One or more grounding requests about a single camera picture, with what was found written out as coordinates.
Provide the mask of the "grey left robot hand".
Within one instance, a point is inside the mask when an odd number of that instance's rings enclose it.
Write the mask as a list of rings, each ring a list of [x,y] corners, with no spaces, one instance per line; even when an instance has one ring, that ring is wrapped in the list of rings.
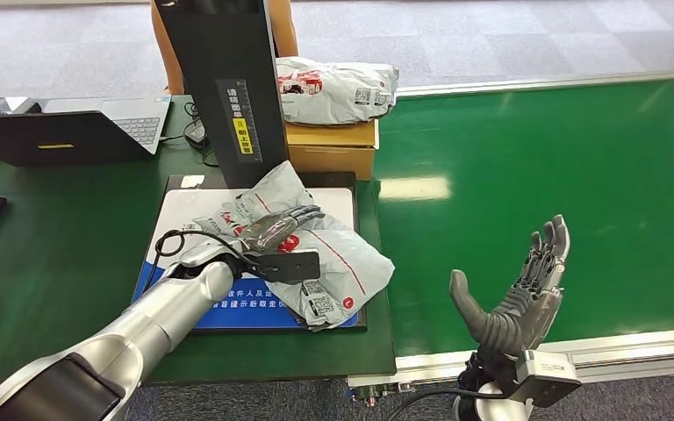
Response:
[[[254,221],[240,232],[238,240],[247,251],[274,253],[297,228],[324,216],[315,204],[291,207]]]

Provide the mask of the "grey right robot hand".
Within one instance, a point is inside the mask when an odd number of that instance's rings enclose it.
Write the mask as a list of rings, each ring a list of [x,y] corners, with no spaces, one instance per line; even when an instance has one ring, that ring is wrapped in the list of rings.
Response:
[[[449,295],[479,348],[509,356],[538,348],[561,307],[560,282],[569,251],[568,226],[563,215],[554,215],[541,232],[531,233],[519,276],[491,311],[471,295],[463,271],[450,272]]]

